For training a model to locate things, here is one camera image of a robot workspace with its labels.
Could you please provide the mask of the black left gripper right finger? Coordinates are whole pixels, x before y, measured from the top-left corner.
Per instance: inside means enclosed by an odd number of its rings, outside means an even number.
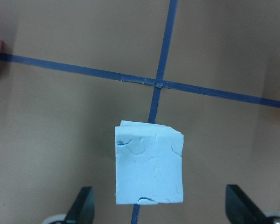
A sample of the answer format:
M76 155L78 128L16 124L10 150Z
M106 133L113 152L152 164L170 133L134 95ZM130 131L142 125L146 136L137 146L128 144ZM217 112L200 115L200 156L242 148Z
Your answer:
M225 187L225 214L231 224L280 224L280 216L266 215L236 184Z

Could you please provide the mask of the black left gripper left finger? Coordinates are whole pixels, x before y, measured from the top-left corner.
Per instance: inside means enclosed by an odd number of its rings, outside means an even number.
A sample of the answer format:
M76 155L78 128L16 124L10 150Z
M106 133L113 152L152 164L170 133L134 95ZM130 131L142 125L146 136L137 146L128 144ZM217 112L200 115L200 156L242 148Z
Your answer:
M92 186L82 187L68 211L65 224L92 224L95 216L95 197Z

